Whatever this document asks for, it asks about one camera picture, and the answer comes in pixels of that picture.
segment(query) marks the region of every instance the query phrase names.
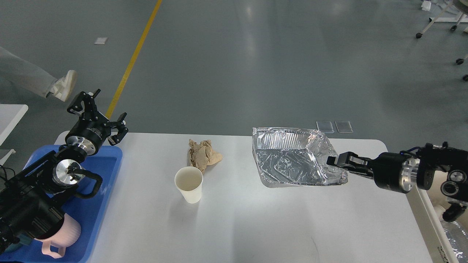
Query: foil sheet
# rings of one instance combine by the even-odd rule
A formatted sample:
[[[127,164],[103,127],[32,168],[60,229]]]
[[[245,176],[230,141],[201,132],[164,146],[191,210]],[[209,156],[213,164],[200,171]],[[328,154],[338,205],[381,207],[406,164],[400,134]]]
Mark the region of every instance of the foil sheet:
[[[464,227],[457,221],[452,223],[441,221],[452,250],[460,263],[468,262],[468,235]]]
[[[296,128],[253,128],[252,147],[262,183],[270,188],[328,186],[348,182],[348,173],[328,166],[338,156],[324,133]]]

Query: white pants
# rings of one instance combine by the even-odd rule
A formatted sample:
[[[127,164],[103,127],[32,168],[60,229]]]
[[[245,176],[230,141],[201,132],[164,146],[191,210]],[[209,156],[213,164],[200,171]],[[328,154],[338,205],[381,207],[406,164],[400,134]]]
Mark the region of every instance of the white pants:
[[[42,68],[13,55],[2,47],[0,47],[0,77],[44,98],[57,81]]]

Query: paper cup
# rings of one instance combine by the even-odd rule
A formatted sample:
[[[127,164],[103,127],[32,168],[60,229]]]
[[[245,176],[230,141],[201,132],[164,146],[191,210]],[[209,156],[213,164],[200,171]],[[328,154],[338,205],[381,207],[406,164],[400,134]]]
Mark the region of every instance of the paper cup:
[[[187,203],[194,204],[200,201],[203,174],[198,168],[187,166],[180,169],[175,174],[174,183]]]
[[[65,255],[65,249],[73,245],[81,234],[80,224],[68,214],[65,214],[62,227],[53,236],[46,239],[36,239],[42,242],[42,254],[53,258]],[[58,248],[58,252],[51,251],[51,246]]]

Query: white shoe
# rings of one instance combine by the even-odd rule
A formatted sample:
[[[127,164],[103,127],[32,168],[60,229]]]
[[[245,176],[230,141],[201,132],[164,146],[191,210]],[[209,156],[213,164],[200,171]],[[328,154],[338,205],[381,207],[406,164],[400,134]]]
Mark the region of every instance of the white shoe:
[[[58,79],[51,88],[54,97],[65,102],[75,87],[78,74],[74,70],[69,70],[65,77]]]

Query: yellow floor line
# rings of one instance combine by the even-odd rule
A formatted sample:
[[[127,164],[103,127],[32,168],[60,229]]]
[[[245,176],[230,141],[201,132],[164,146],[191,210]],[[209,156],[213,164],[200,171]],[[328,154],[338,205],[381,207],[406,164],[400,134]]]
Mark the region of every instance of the yellow floor line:
[[[108,119],[110,119],[110,117],[112,116],[112,113],[114,112],[114,109],[117,105],[120,95],[122,94],[122,91],[124,90],[125,84],[127,83],[128,76],[132,72],[133,65],[135,65],[135,61],[137,60],[141,47],[143,46],[143,43],[145,42],[146,36],[148,35],[149,29],[151,28],[151,24],[153,23],[154,17],[158,13],[161,2],[162,0],[158,0],[158,2],[156,3],[156,6],[154,7],[153,12],[151,13],[151,16],[148,19],[148,23],[146,23],[145,30],[143,30],[143,33],[141,34],[140,41],[138,41],[138,45],[135,48],[135,51],[133,52],[130,62],[128,63],[127,69],[125,69],[125,73],[122,77],[122,80],[120,81],[120,84],[118,85],[117,91],[115,92],[114,97],[112,98],[112,101],[110,102],[109,108],[107,108],[106,117]]]

